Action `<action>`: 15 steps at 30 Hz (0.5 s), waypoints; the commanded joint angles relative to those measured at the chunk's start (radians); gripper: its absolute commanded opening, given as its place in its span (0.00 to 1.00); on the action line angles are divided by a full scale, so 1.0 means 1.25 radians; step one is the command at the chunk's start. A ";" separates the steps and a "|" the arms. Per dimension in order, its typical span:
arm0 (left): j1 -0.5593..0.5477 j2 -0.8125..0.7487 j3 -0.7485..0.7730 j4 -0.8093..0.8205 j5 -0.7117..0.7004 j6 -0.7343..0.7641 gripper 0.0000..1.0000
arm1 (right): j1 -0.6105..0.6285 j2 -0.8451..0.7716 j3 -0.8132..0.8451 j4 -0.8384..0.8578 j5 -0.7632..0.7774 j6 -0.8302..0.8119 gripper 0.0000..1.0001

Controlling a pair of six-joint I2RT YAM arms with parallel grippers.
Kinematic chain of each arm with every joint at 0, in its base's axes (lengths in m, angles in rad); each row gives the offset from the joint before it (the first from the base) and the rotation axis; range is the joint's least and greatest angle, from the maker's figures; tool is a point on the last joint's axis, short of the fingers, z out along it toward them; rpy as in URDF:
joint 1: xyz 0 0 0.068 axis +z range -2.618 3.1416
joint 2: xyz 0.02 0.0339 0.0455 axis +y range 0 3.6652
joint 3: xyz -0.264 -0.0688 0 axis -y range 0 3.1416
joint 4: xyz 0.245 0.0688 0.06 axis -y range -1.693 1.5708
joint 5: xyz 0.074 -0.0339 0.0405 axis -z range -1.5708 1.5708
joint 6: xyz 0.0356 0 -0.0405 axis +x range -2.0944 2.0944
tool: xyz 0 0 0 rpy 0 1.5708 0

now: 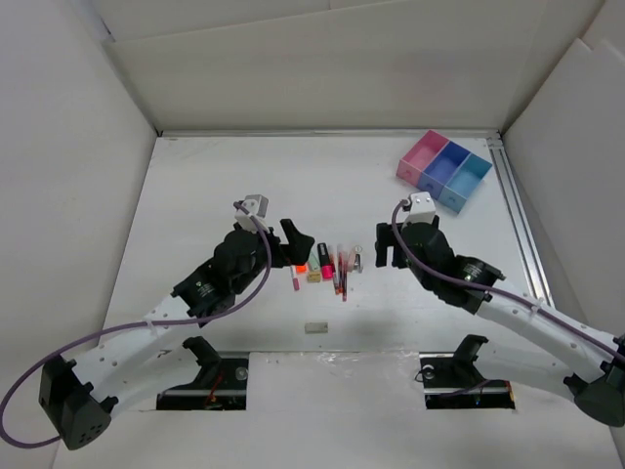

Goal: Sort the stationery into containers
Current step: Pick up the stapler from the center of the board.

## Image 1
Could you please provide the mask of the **pink white acrylic marker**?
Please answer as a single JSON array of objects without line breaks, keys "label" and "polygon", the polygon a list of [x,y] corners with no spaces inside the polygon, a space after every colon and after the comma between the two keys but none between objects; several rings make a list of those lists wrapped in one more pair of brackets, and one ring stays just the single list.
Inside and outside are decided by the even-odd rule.
[{"label": "pink white acrylic marker", "polygon": [[291,278],[292,278],[294,291],[299,291],[300,288],[301,288],[301,283],[300,283],[300,279],[299,279],[299,274],[297,272],[297,266],[291,265],[290,266],[290,273],[291,273]]}]

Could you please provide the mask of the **red pen refill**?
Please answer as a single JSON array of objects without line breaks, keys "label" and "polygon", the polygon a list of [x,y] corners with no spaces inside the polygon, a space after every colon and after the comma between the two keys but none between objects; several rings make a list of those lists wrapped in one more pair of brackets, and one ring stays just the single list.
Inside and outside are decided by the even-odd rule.
[{"label": "red pen refill", "polygon": [[338,244],[337,245],[337,275],[338,275],[338,292],[339,294],[343,297],[344,296],[344,267],[345,267],[345,260],[344,260],[345,256],[344,256],[344,250],[343,250],[343,245],[342,244]]}]

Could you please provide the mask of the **pink black highlighter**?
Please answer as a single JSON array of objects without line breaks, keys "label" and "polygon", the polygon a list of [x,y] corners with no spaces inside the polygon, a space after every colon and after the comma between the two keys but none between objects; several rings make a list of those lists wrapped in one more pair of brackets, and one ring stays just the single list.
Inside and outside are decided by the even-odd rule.
[{"label": "pink black highlighter", "polygon": [[317,255],[322,279],[331,280],[333,278],[333,264],[326,243],[321,242],[317,245]]}]

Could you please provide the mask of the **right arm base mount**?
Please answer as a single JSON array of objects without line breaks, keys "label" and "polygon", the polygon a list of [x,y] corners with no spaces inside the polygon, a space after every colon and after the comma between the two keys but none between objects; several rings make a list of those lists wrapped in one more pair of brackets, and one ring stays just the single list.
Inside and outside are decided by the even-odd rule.
[{"label": "right arm base mount", "polygon": [[452,352],[420,352],[414,380],[423,386],[427,410],[516,408],[508,381],[486,379],[476,368],[484,336],[467,335]]}]

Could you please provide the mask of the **pink pen refill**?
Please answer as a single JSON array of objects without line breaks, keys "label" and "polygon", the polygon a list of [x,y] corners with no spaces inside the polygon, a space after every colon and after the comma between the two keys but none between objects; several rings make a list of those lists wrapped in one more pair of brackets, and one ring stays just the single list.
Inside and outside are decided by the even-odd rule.
[{"label": "pink pen refill", "polygon": [[342,283],[342,301],[348,300],[348,273],[354,267],[355,253],[353,250],[344,251],[342,253],[341,283]]}]

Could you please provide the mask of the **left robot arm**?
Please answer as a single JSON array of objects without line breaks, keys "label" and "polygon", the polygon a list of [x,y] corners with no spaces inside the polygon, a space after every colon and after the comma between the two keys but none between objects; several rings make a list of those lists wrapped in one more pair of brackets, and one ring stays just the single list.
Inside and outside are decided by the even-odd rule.
[{"label": "left robot arm", "polygon": [[71,360],[55,354],[44,362],[39,404],[67,449],[87,446],[118,413],[151,394],[215,381],[221,358],[202,327],[230,311],[251,283],[266,282],[268,270],[302,265],[313,249],[313,237],[291,220],[280,225],[285,243],[272,229],[258,233],[236,225],[139,326]]}]

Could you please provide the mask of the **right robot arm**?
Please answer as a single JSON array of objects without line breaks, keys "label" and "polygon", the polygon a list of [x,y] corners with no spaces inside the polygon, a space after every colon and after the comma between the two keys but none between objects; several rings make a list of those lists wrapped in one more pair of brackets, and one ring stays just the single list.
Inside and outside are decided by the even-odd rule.
[{"label": "right robot arm", "polygon": [[514,287],[497,268],[456,254],[438,221],[380,223],[377,267],[407,269],[448,306],[490,320],[538,347],[520,352],[469,334],[444,359],[456,393],[488,380],[516,381],[573,402],[609,427],[624,425],[624,339],[573,320]]}]

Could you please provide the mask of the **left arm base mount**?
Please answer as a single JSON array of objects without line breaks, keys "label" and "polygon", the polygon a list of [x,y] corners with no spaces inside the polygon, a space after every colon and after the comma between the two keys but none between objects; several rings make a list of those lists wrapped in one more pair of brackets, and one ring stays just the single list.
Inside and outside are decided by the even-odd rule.
[{"label": "left arm base mount", "polygon": [[197,369],[191,381],[167,389],[156,398],[157,410],[245,410],[249,353],[220,355],[203,337],[183,343]]}]

